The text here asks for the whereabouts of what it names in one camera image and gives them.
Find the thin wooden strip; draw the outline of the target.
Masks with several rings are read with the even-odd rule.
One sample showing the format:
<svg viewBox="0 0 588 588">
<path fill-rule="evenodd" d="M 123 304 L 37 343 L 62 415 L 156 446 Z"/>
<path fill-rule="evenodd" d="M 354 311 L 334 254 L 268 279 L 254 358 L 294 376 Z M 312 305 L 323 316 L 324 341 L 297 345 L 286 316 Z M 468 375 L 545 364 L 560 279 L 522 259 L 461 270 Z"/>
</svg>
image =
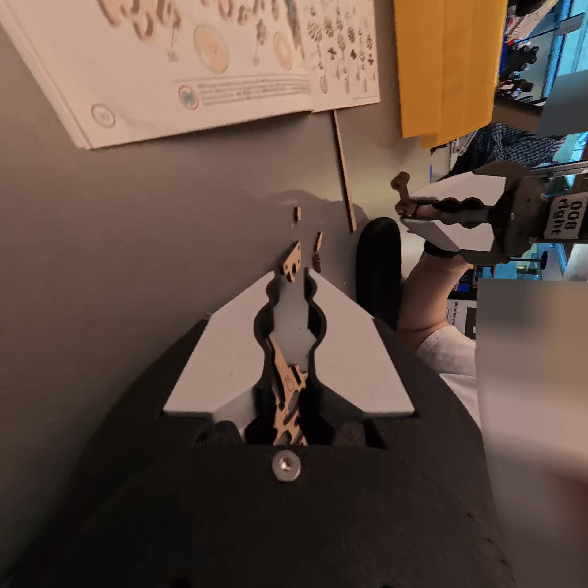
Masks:
<svg viewBox="0 0 588 588">
<path fill-rule="evenodd" d="M 342 199 L 345 205 L 346 210 L 346 217 L 349 225 L 349 231 L 351 234 L 355 233 L 357 230 L 357 223 L 355 217 L 355 211 L 353 208 L 352 197 L 350 195 L 349 190 L 349 177 L 348 177 L 348 169 L 346 165 L 346 159 L 343 149 L 343 141 L 341 135 L 341 127 L 339 124 L 339 120 L 337 118 L 337 110 L 331 111 L 331 120 L 332 120 L 332 128 L 334 131 L 334 137 L 336 139 L 336 149 L 337 149 L 337 164 L 339 166 L 339 180 L 341 184 L 341 192 L 342 192 Z"/>
</svg>

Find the person's right forearm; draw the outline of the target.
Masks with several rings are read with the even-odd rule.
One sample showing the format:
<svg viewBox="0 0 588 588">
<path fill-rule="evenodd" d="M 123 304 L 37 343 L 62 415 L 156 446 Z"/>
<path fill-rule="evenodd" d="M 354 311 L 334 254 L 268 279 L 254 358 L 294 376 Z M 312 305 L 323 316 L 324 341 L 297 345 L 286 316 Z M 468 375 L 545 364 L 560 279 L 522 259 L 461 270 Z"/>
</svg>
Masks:
<svg viewBox="0 0 588 588">
<path fill-rule="evenodd" d="M 449 325 L 446 301 L 468 268 L 459 254 L 452 258 L 422 254 L 402 288 L 398 339 L 416 351 L 431 334 Z"/>
</svg>

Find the black dumbbells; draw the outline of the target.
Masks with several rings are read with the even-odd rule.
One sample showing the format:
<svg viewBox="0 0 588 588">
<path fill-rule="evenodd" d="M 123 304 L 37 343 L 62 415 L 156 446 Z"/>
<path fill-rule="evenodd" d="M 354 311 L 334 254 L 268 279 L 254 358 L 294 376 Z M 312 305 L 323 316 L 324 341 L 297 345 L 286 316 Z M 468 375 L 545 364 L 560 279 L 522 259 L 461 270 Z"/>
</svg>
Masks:
<svg viewBox="0 0 588 588">
<path fill-rule="evenodd" d="M 527 81 L 523 74 L 536 63 L 539 49 L 537 45 L 523 44 L 508 50 L 504 69 L 496 87 L 496 95 L 517 99 L 524 93 L 532 92 L 534 84 Z"/>
</svg>

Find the wooden bracket plate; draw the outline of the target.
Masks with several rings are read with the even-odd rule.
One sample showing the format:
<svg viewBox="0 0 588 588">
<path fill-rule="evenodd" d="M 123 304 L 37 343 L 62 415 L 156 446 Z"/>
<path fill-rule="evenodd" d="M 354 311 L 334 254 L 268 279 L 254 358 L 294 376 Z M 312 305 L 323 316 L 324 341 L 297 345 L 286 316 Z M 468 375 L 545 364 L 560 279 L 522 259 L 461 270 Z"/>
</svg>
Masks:
<svg viewBox="0 0 588 588">
<path fill-rule="evenodd" d="M 300 269 L 302 261 L 302 249 L 300 240 L 294 241 L 285 255 L 280 264 L 281 274 L 286 278 L 289 283 L 295 283 L 297 273 Z"/>
</svg>

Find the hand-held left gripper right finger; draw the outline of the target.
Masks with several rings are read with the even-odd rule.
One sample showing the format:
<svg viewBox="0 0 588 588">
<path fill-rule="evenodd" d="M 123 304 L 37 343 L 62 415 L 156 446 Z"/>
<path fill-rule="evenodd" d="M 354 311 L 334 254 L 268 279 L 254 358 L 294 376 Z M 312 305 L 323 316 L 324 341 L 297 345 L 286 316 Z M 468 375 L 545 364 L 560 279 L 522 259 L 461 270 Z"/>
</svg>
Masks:
<svg viewBox="0 0 588 588">
<path fill-rule="evenodd" d="M 309 445 L 384 445 L 379 424 L 415 414 L 374 317 L 314 269 L 305 269 L 309 390 L 303 432 Z"/>
</svg>

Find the black white marker sign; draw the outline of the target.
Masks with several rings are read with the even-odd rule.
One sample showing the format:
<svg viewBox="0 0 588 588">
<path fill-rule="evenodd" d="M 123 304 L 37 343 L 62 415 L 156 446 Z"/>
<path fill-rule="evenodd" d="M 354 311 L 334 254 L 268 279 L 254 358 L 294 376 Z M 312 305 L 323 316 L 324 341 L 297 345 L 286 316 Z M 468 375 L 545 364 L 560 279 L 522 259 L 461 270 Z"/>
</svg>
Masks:
<svg viewBox="0 0 588 588">
<path fill-rule="evenodd" d="M 476 300 L 448 299 L 446 322 L 472 341 L 476 340 Z"/>
</svg>

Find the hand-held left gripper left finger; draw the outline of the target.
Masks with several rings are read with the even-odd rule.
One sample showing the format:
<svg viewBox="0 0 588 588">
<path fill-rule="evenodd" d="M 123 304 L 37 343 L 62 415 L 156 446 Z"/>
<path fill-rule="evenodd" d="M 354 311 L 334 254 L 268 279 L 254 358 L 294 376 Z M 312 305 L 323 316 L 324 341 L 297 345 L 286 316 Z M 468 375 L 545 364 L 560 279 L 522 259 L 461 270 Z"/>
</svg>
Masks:
<svg viewBox="0 0 588 588">
<path fill-rule="evenodd" d="M 168 417 L 231 422 L 241 436 L 258 415 L 254 390 L 263 381 L 266 349 L 263 328 L 279 290 L 267 272 L 212 313 L 163 407 Z"/>
</svg>

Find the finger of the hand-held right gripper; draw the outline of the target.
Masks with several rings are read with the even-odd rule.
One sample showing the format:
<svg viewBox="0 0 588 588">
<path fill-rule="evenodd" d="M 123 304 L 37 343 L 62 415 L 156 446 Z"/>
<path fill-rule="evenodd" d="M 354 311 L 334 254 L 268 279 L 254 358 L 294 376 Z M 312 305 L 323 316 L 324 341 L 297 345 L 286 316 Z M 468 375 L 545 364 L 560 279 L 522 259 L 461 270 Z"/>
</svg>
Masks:
<svg viewBox="0 0 588 588">
<path fill-rule="evenodd" d="M 445 224 L 441 220 L 402 217 L 401 223 L 425 241 L 447 251 L 491 252 L 495 236 L 491 224 L 482 223 L 474 228 L 462 224 Z"/>
<path fill-rule="evenodd" d="M 462 173 L 439 180 L 413 192 L 413 202 L 439 203 L 445 200 L 466 202 L 473 199 L 482 205 L 495 205 L 505 191 L 506 178 L 503 176 Z"/>
</svg>

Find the open instruction booklet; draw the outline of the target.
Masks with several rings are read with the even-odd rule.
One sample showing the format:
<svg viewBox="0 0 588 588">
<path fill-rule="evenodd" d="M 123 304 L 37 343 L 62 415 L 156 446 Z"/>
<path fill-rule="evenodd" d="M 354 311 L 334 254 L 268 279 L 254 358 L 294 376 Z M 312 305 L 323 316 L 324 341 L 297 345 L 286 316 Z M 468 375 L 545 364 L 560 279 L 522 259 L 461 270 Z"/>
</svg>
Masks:
<svg viewBox="0 0 588 588">
<path fill-rule="evenodd" d="M 74 143 L 380 101 L 373 1 L 1 1 Z"/>
</svg>

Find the punched wooden part sheet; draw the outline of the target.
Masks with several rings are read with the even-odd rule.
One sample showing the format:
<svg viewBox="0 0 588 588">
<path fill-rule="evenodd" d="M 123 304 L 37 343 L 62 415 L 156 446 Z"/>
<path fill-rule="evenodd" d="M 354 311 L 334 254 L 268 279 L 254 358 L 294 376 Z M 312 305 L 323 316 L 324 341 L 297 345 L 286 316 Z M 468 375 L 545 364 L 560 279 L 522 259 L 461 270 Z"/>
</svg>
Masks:
<svg viewBox="0 0 588 588">
<path fill-rule="evenodd" d="M 288 364 L 274 334 L 269 334 L 275 372 L 274 396 L 276 403 L 273 428 L 274 446 L 307 446 L 299 424 L 300 394 L 306 388 L 307 373 L 298 364 Z"/>
</svg>

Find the yellow plastic bin stack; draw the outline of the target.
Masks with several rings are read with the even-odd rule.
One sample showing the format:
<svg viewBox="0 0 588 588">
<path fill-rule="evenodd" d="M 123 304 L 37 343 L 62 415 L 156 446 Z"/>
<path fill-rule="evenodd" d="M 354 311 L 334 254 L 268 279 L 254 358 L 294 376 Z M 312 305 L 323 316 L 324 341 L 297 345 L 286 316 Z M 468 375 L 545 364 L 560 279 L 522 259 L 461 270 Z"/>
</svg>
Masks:
<svg viewBox="0 0 588 588">
<path fill-rule="evenodd" d="M 404 138 L 423 149 L 492 118 L 507 1 L 394 1 Z"/>
</svg>

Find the wooden link arm piece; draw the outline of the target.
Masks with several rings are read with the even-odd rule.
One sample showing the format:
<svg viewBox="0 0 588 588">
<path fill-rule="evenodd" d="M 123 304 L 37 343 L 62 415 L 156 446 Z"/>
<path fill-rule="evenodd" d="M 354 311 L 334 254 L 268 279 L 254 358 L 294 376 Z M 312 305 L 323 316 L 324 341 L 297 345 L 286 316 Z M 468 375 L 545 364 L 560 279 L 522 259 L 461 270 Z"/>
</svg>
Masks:
<svg viewBox="0 0 588 588">
<path fill-rule="evenodd" d="M 401 171 L 393 178 L 390 183 L 391 188 L 395 190 L 399 196 L 399 200 L 394 206 L 394 209 L 399 217 L 413 217 L 418 208 L 416 202 L 413 202 L 409 196 L 409 180 L 410 175 L 407 172 Z"/>
</svg>

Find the person's black trousers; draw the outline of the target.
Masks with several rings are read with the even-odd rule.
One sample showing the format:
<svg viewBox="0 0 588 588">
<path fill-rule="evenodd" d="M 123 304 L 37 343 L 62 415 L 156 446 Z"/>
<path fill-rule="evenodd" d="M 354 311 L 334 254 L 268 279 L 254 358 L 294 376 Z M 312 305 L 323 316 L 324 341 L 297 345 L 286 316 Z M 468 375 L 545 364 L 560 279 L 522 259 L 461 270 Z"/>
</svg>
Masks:
<svg viewBox="0 0 588 588">
<path fill-rule="evenodd" d="M 395 220 L 379 217 L 361 231 L 357 242 L 357 304 L 395 331 L 401 305 L 401 235 Z"/>
</svg>

